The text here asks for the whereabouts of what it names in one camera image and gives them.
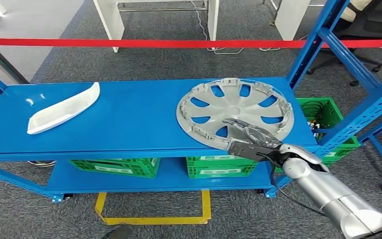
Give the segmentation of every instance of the crate label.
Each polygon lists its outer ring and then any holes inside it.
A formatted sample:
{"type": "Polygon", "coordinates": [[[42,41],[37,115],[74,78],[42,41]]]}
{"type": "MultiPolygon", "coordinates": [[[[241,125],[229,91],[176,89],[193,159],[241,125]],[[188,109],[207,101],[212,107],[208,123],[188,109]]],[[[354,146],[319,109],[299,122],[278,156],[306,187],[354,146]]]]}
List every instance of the crate label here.
{"type": "Polygon", "coordinates": [[[223,173],[240,173],[241,169],[218,169],[218,170],[201,170],[200,174],[223,174],[223,173]]]}
{"type": "Polygon", "coordinates": [[[106,167],[100,167],[100,166],[95,166],[96,170],[100,171],[106,171],[106,172],[116,172],[116,173],[129,173],[129,174],[134,174],[131,169],[121,169],[121,168],[106,168],[106,167]]]}
{"type": "Polygon", "coordinates": [[[230,156],[230,155],[222,155],[222,156],[201,156],[200,160],[222,160],[222,159],[237,159],[240,157],[230,156]]]}

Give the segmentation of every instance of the white plastic part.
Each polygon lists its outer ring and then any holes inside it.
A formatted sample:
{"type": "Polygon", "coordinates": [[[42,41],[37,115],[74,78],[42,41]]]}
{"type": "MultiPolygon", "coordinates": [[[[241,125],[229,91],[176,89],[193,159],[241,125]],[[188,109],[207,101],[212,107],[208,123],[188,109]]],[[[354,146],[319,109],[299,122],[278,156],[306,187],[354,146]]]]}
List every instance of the white plastic part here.
{"type": "Polygon", "coordinates": [[[100,85],[94,82],[87,90],[42,109],[28,121],[27,134],[37,134],[54,128],[90,107],[100,95],[100,85]]]}
{"type": "Polygon", "coordinates": [[[279,140],[289,134],[294,121],[291,105],[271,85],[238,78],[195,86],[178,103],[176,115],[179,125],[189,136],[218,149],[226,149],[232,138],[248,140],[242,132],[224,123],[226,118],[262,127],[279,140]],[[269,99],[275,100],[265,105],[269,99]],[[227,135],[219,134],[225,127],[227,135]]]}

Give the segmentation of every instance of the silver robot arm segment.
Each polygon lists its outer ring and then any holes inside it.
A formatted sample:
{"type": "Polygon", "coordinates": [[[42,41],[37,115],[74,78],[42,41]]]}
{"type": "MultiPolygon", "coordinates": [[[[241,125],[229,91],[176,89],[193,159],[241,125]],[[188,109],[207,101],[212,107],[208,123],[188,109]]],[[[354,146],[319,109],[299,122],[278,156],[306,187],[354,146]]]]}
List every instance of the silver robot arm segment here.
{"type": "Polygon", "coordinates": [[[345,238],[382,239],[382,213],[333,176],[319,158],[291,144],[282,144],[279,151],[298,156],[284,162],[284,174],[302,188],[345,238]]]}

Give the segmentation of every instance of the white table leg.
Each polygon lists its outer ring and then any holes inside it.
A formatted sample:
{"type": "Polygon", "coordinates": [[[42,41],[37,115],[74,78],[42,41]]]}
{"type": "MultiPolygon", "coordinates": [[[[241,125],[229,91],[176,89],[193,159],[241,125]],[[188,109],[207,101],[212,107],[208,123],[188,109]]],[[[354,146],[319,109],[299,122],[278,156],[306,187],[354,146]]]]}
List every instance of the white table leg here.
{"type": "Polygon", "coordinates": [[[121,40],[124,34],[124,24],[118,10],[118,0],[94,0],[103,27],[109,40],[121,40]]]}
{"type": "Polygon", "coordinates": [[[209,0],[207,28],[208,28],[208,35],[211,41],[216,40],[218,16],[219,16],[219,0],[209,0]]]}

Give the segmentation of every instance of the red barrier tape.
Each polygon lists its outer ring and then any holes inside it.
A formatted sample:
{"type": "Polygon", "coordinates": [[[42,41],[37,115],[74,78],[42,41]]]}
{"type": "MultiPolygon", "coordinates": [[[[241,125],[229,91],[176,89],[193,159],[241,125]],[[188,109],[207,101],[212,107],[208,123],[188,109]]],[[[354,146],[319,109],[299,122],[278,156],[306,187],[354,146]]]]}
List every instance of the red barrier tape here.
{"type": "MultiPolygon", "coordinates": [[[[100,40],[0,38],[1,46],[122,47],[122,48],[302,48],[305,41],[270,40],[100,40]]],[[[348,48],[382,47],[382,40],[343,40],[348,48]]]]}

